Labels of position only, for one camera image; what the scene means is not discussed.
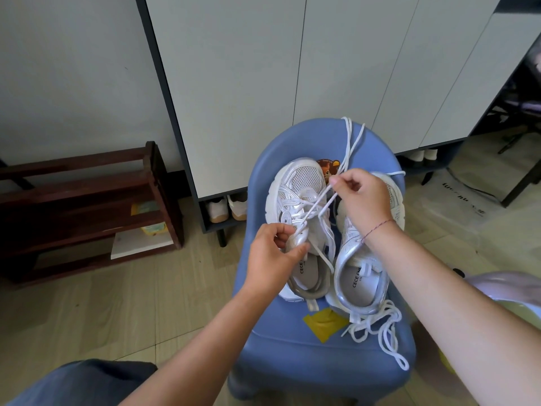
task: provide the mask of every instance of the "blue chair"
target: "blue chair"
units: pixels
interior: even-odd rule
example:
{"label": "blue chair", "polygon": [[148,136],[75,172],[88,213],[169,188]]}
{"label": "blue chair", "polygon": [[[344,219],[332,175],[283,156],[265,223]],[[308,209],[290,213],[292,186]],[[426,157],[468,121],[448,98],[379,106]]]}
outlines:
{"label": "blue chair", "polygon": [[[354,124],[353,139],[361,126]],[[277,136],[259,156],[248,184],[248,221],[239,262],[234,294],[246,278],[250,244],[265,223],[265,201],[276,173],[299,157],[342,161],[346,151],[346,126],[343,120],[319,118],[301,122]],[[350,168],[391,173],[400,170],[394,154],[369,129],[350,159]],[[393,176],[402,193],[402,175]],[[404,319],[396,324],[399,352],[413,368],[415,343],[406,317],[405,302],[394,285],[389,299],[402,311]],[[318,299],[320,309],[328,307]],[[373,404],[400,388],[409,379],[395,359],[383,353],[376,335],[355,343],[338,332],[321,343],[302,320],[308,314],[306,303],[292,303],[276,297],[255,325],[238,361],[229,374],[231,394],[245,400],[260,389],[325,393],[350,397],[358,404]]]}

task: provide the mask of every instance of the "yellow paper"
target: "yellow paper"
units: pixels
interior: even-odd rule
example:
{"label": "yellow paper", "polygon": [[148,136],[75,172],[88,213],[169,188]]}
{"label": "yellow paper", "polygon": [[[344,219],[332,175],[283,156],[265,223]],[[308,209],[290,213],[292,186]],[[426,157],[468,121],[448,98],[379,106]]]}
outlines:
{"label": "yellow paper", "polygon": [[306,315],[302,320],[305,321],[321,343],[328,341],[331,335],[349,324],[348,319],[343,318],[330,307],[326,307],[313,315]]}

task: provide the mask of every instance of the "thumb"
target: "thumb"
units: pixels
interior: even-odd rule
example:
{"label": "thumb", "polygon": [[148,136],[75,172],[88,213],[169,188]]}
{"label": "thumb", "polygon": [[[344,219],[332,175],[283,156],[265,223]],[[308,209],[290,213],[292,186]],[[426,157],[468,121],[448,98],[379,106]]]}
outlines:
{"label": "thumb", "polygon": [[294,263],[299,262],[310,250],[310,244],[305,242],[304,244],[295,246],[291,251],[286,253]]}
{"label": "thumb", "polygon": [[355,193],[340,175],[333,175],[329,177],[329,184],[333,186],[333,190],[340,195],[342,199],[345,199],[348,195]]}

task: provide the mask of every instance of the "floor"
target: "floor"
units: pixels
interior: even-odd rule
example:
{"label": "floor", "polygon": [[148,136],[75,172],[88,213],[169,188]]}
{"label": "floor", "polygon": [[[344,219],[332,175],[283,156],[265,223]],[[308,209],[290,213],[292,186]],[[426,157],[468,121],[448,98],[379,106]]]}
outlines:
{"label": "floor", "polygon": [[[539,156],[532,136],[502,156],[499,136],[471,139],[453,163],[464,180],[502,197]],[[406,231],[444,262],[467,273],[521,270],[541,276],[541,186],[533,186],[475,242],[437,222],[416,201],[420,177],[407,179]],[[244,227],[234,228],[226,248],[203,235],[191,198],[181,200],[186,246],[118,266],[20,290],[0,291],[0,402],[50,370],[76,359],[104,358],[163,364],[220,310],[232,293]],[[378,405],[475,405],[467,390],[442,367],[437,347],[413,325],[419,358],[411,380]],[[348,404],[347,400],[267,392],[252,402],[234,400],[224,388],[217,405]]]}

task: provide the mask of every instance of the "white cabinet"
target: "white cabinet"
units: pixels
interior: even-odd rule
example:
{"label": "white cabinet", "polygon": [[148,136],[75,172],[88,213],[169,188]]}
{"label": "white cabinet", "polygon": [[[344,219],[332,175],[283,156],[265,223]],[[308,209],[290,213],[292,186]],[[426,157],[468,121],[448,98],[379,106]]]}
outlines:
{"label": "white cabinet", "polygon": [[146,0],[197,197],[292,125],[306,0]]}
{"label": "white cabinet", "polygon": [[421,146],[468,136],[539,33],[541,14],[494,14]]}
{"label": "white cabinet", "polygon": [[307,0],[294,123],[372,126],[417,0]]}
{"label": "white cabinet", "polygon": [[419,0],[373,126],[394,152],[420,146],[498,1]]}

